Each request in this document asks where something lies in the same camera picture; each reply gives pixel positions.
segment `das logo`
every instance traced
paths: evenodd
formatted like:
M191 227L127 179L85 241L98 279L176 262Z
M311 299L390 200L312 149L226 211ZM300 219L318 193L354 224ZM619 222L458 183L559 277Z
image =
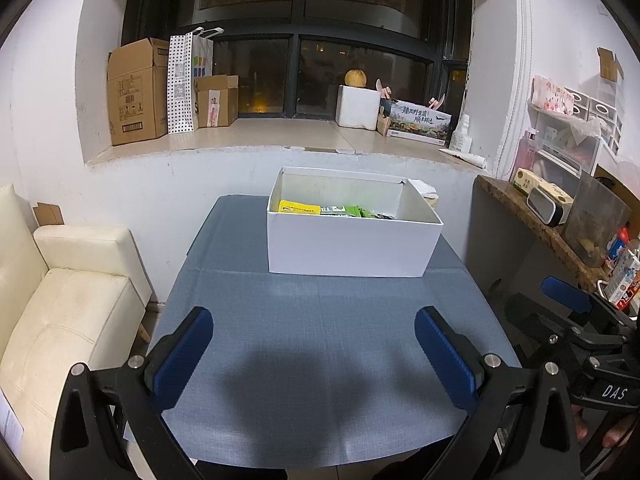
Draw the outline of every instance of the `das logo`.
M617 388L614 388L612 386L612 384L609 384L605 390L604 393L602 394L603 397L609 397L609 399L615 399L615 400L622 400L625 398L625 394L628 391L628 388L620 388L620 386L618 386Z

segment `wooden sofa leg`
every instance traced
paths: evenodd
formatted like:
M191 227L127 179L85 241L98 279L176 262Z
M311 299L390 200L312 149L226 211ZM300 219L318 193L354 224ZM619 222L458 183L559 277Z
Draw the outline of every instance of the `wooden sofa leg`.
M138 327L138 335L140 336L140 339L142 339L142 341L144 341L146 344L149 344L151 342L151 338L149 337L146 328L142 326L142 323L140 323L140 326Z

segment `blue gripper pad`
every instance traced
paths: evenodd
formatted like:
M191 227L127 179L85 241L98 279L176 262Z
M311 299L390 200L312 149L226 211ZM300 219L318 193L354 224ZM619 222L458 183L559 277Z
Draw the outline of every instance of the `blue gripper pad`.
M431 366L456 408L471 414L478 402L476 390L481 386L483 371L479 365L479 353L464 337L453 332L438 311L426 306L415 316L415 337L427 355ZM472 359L474 371L459 354L456 345L466 342L465 353Z
M563 304L578 314L586 314L591 311L591 302L586 292L553 276L545 278L541 288L548 298Z
M156 413L173 408L213 337L213 316L196 306L148 356L145 384Z

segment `white wall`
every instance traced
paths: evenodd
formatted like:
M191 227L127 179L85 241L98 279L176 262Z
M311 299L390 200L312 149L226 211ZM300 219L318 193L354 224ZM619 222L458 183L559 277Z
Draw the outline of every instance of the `white wall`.
M470 117L471 152L493 171L510 126L516 70L516 0L474 0L473 36L464 113Z
M530 8L532 75L594 95L594 77L600 73L597 48L618 55L626 100L618 158L640 165L640 61L616 22L600 0L531 0Z
M18 168L18 157L15 152L12 130L11 101L9 99L9 85L12 76L12 62L15 52L15 34L9 34L2 51L7 56L0 56L0 187L13 183L18 194L22 194L22 177Z
M91 150L102 144L85 142L86 128L108 132L106 56L117 44L123 8L124 0L34 0L12 31L14 42L0 49L0 63L10 67L9 77L0 80L0 95L11 103L0 108L0 124L11 126L27 199L58 204L68 224L129 227L159 301L166 300L216 199L268 194L284 165L400 174L429 182L441 195L444 234L464 256L473 171L387 155L285 148L189 150L86 166L81 142ZM32 85L36 78L38 92Z

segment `window sill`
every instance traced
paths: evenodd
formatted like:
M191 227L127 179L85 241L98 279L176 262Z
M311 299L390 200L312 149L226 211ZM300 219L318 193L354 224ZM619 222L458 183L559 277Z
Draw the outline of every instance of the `window sill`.
M343 128L333 121L308 119L238 119L228 128L201 128L196 132L171 134L159 139L112 146L87 164L93 166L121 158L155 153L250 147L286 148L347 155L378 153L431 160L456 167L461 171L486 173L463 160L440 152L438 146L434 144L382 137L379 133L370 130Z

